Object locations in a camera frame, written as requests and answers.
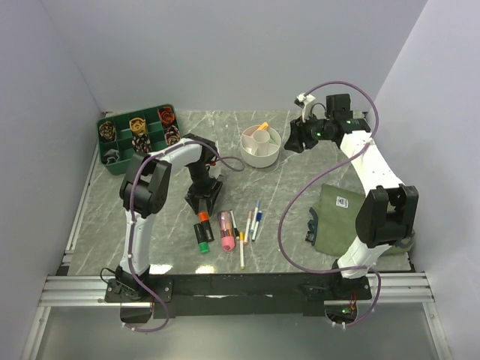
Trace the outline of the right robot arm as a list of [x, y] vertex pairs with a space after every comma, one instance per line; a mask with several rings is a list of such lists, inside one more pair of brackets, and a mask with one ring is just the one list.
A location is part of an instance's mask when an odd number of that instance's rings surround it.
[[327, 96], [323, 118], [313, 113], [315, 101], [305, 93], [295, 99], [301, 116], [291, 121], [284, 148], [301, 153], [321, 140], [332, 141], [350, 159], [361, 181], [365, 198], [355, 219], [355, 239], [327, 277], [332, 298], [348, 299], [368, 289], [366, 275], [379, 257], [411, 236], [419, 192], [390, 169], [365, 115], [351, 109], [348, 94]]

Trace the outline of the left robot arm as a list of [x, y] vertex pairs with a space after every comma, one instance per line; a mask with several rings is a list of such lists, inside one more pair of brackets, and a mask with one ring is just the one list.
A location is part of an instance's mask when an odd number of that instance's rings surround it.
[[116, 283], [132, 301], [142, 301], [150, 291], [149, 242], [155, 215], [167, 201], [171, 177], [187, 168], [191, 185], [185, 201], [196, 215], [202, 210], [211, 215], [223, 186], [222, 175], [210, 172], [218, 158], [215, 142], [191, 133], [164, 150], [133, 155], [119, 191], [127, 228], [115, 269]]

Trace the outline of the white round divided container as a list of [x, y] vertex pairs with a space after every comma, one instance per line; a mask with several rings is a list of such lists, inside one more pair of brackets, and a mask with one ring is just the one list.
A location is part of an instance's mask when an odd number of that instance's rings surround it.
[[[280, 153], [281, 137], [273, 128], [257, 131], [260, 125], [247, 128], [241, 135], [241, 156], [247, 165], [254, 168], [270, 167]], [[280, 140], [280, 145], [269, 143], [270, 135]]]

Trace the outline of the black green highlighter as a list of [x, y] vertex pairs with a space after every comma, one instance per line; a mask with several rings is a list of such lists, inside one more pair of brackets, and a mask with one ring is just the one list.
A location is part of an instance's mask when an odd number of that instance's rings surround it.
[[209, 252], [209, 243], [203, 226], [200, 223], [196, 223], [193, 228], [200, 253], [207, 254]]

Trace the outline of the pink yellow highlighter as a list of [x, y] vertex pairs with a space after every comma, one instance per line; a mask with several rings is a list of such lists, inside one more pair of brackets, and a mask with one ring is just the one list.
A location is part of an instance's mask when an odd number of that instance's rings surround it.
[[268, 129], [269, 129], [269, 124], [267, 122], [264, 122], [256, 129], [256, 131], [267, 131]]

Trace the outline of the black orange highlighter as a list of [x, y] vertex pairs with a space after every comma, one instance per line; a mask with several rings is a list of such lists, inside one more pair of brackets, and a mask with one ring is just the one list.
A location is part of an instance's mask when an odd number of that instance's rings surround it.
[[210, 218], [209, 218], [208, 212], [207, 211], [201, 211], [199, 213], [199, 220], [200, 220], [200, 224], [202, 226], [202, 229], [205, 233], [205, 237], [206, 237], [207, 242], [213, 242], [215, 240], [215, 237], [213, 235], [213, 231], [212, 231], [212, 227], [211, 227], [211, 224], [210, 224]]

